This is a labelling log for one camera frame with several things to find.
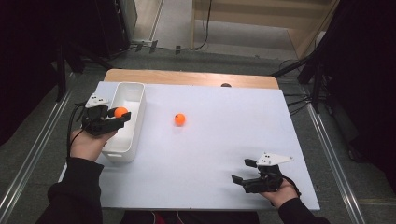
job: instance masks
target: ball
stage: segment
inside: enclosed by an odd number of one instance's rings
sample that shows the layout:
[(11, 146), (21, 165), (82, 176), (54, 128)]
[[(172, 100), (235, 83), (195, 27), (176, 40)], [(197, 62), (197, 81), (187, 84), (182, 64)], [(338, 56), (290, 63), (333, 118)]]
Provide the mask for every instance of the ball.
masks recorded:
[(123, 114), (128, 113), (128, 110), (125, 107), (117, 107), (117, 109), (114, 111), (114, 117), (120, 118), (122, 117)]
[(184, 116), (184, 114), (176, 114), (175, 115), (175, 124), (177, 126), (183, 125), (184, 122), (186, 122), (186, 117)]

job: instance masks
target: white plastic bin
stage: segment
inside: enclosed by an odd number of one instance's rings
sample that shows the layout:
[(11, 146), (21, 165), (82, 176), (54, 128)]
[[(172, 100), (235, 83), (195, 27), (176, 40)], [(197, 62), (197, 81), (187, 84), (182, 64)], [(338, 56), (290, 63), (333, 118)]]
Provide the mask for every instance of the white plastic bin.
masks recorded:
[(110, 108), (119, 106), (131, 112), (131, 120), (126, 121), (124, 127), (107, 141), (102, 153), (112, 162), (130, 162), (136, 155), (145, 114), (145, 85), (136, 82), (119, 83)]

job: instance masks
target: white mounting plate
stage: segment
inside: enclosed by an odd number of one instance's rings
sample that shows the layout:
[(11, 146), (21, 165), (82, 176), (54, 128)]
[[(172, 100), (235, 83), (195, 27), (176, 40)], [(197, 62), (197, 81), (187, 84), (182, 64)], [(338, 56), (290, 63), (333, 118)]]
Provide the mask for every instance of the white mounting plate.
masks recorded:
[(90, 99), (88, 100), (87, 104), (85, 104), (85, 107), (87, 108), (91, 108), (91, 107), (95, 107), (98, 105), (105, 105), (108, 103), (108, 100), (100, 97), (98, 95), (96, 95), (95, 93), (93, 93), (90, 97)]
[(256, 164), (258, 166), (273, 166), (293, 160), (294, 160), (293, 157), (281, 156), (281, 155), (276, 155), (274, 153), (264, 152), (264, 154), (262, 154), (262, 156), (257, 160)]

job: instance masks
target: black sleeve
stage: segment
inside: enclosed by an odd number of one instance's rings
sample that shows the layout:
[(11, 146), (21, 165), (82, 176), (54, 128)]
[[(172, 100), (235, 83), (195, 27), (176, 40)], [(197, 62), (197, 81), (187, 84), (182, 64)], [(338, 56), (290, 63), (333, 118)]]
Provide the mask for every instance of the black sleeve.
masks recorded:
[(70, 158), (62, 182), (48, 191), (49, 206), (37, 223), (102, 223), (99, 176), (104, 166)]
[(330, 224), (329, 220), (324, 217), (315, 217), (299, 198), (282, 204), (278, 213), (285, 224)]

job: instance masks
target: person's left hand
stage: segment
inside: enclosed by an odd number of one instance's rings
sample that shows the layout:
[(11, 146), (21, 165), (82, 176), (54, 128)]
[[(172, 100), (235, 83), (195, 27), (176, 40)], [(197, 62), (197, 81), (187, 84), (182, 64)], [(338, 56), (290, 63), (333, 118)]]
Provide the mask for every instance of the person's left hand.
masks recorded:
[[(70, 141), (80, 132), (81, 130), (75, 130), (72, 132)], [(92, 136), (89, 133), (83, 131), (74, 140), (70, 148), (70, 157), (82, 158), (88, 161), (96, 161), (102, 152), (108, 139), (114, 136), (117, 131), (111, 133), (105, 133), (99, 136)]]

